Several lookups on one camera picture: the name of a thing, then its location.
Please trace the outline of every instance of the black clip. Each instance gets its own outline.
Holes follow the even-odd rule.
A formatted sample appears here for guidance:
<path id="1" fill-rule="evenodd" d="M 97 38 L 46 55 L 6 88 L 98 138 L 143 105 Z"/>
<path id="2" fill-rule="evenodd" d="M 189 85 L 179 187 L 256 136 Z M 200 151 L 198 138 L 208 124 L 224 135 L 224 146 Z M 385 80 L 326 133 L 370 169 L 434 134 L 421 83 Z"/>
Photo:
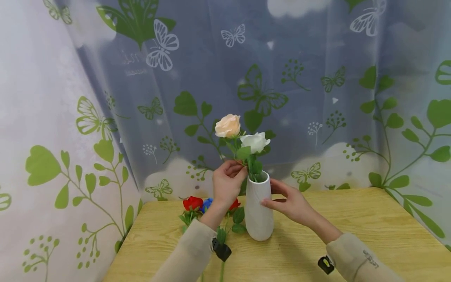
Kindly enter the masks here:
<path id="1" fill-rule="evenodd" d="M 332 271 L 334 271 L 335 267 L 332 265 L 331 260 L 328 256 L 322 257 L 318 261 L 318 266 L 329 275 Z"/>
<path id="2" fill-rule="evenodd" d="M 232 254 L 232 250 L 226 244 L 221 244 L 218 239 L 213 238 L 213 251 L 215 251 L 216 255 L 219 259 L 225 262 L 230 255 Z"/>

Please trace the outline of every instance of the person's right hand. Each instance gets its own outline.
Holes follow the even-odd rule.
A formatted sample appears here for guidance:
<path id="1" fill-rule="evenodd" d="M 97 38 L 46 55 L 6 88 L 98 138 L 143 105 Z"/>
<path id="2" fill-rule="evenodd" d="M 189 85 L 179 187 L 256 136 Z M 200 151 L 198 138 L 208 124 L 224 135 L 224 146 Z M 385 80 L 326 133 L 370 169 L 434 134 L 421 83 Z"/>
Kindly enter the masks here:
<path id="1" fill-rule="evenodd" d="M 310 206 L 302 193 L 279 180 L 271 178 L 270 182 L 272 194 L 281 194 L 286 199 L 264 199 L 261 204 L 283 213 L 294 222 L 312 228 L 320 215 Z"/>

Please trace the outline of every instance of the beige sleeve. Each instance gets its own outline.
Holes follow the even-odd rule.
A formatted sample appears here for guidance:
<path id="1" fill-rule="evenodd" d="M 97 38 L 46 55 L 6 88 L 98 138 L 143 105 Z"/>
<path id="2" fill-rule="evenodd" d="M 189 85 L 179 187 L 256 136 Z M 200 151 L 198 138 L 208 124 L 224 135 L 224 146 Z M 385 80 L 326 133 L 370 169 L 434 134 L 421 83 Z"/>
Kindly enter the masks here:
<path id="1" fill-rule="evenodd" d="M 216 232 L 193 220 L 151 282 L 196 282 L 212 256 Z"/>
<path id="2" fill-rule="evenodd" d="M 348 282 L 404 281 L 355 235 L 345 233 L 326 246 L 327 255 Z"/>

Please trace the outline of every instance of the white rose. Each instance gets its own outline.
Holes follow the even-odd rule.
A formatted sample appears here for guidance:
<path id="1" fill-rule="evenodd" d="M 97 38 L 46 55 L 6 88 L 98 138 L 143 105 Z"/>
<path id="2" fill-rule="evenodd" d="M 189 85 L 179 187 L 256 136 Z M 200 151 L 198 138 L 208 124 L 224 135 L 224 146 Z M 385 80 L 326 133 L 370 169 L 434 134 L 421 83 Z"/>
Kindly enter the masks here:
<path id="1" fill-rule="evenodd" d="M 263 151 L 266 145 L 271 142 L 271 139 L 265 138 L 265 133 L 256 133 L 254 135 L 245 135 L 239 138 L 243 143 L 241 147 L 251 147 L 251 154 Z"/>
<path id="2" fill-rule="evenodd" d="M 216 123 L 215 131 L 217 137 L 233 138 L 239 135 L 241 124 L 239 116 L 228 114 Z"/>

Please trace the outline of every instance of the table surface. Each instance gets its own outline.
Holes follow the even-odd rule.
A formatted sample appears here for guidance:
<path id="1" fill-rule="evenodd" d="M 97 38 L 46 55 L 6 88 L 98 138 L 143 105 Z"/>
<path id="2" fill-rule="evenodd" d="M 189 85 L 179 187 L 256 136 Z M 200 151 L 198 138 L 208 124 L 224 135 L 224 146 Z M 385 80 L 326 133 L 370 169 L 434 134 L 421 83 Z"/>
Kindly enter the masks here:
<path id="1" fill-rule="evenodd" d="M 451 253 L 383 190 L 304 195 L 322 215 L 342 231 L 357 235 L 406 281 L 450 281 Z M 180 201 L 145 204 L 104 282 L 148 282 L 182 236 L 183 223 L 178 218 L 182 212 Z M 317 266 L 325 247 L 315 234 L 277 212 L 274 232 L 267 241 L 230 232 L 227 244 L 233 253 L 225 264 L 225 282 L 344 281 L 337 271 L 328 276 Z M 212 256 L 205 282 L 218 281 L 220 269 L 221 261 Z"/>

